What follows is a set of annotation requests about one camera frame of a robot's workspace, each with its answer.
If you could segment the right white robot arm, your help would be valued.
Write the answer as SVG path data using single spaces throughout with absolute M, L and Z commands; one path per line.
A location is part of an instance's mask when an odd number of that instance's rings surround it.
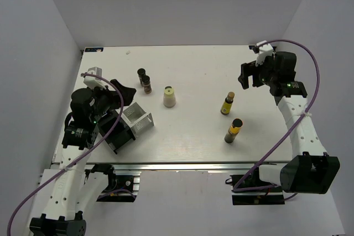
M 256 61 L 241 65 L 238 78 L 243 89 L 267 85 L 283 115 L 290 133 L 293 158 L 286 164 L 262 163 L 249 174 L 243 186 L 263 191 L 269 185 L 279 186 L 287 193 L 325 194 L 340 168 L 338 157 L 330 156 L 322 145 L 308 107 L 307 92 L 302 82 L 295 80 L 296 55 L 276 52 Z

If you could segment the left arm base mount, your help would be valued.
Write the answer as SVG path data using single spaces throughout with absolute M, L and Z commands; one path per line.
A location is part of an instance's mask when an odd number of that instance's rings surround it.
M 99 195 L 97 202 L 133 203 L 136 200 L 135 176 L 116 174 L 115 168 L 110 164 L 95 164 L 91 170 L 85 170 L 85 172 L 87 180 L 90 173 L 96 172 L 103 173 L 108 180 L 108 185 Z

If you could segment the white bottle yellow lid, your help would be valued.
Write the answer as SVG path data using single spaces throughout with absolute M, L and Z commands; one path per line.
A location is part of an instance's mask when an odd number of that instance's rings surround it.
M 167 108 L 172 108 L 176 104 L 175 91 L 171 86 L 166 86 L 164 89 L 163 105 Z

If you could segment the yellow label brown bottle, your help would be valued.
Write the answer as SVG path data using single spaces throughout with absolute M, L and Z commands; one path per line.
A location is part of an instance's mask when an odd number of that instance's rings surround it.
M 233 100 L 234 100 L 234 97 L 235 97 L 235 93 L 234 92 L 229 92 L 222 104 L 222 107 L 220 109 L 220 112 L 223 114 L 223 115 L 228 115 L 231 111 L 231 107 L 232 107 L 232 104 L 233 104 Z

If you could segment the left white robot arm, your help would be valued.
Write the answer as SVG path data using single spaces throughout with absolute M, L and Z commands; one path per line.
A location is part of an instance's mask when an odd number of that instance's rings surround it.
M 65 120 L 63 153 L 60 171 L 54 176 L 54 188 L 40 217 L 30 221 L 34 235 L 85 235 L 85 213 L 103 191 L 112 191 L 117 184 L 110 164 L 97 166 L 81 184 L 88 158 L 99 134 L 99 122 L 110 111 L 133 102 L 136 89 L 86 76 L 85 88 L 71 94 L 70 109 Z

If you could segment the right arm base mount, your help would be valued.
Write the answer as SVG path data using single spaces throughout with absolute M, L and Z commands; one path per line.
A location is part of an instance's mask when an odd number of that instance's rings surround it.
M 241 177 L 242 175 L 230 175 L 229 178 L 225 180 L 225 185 L 231 186 L 232 190 L 233 186 Z M 246 180 L 247 184 L 244 182 L 238 188 L 267 186 L 265 182 Z M 285 200 L 281 187 L 268 187 L 262 190 L 232 192 L 232 204 L 234 206 L 270 206 L 285 204 Z

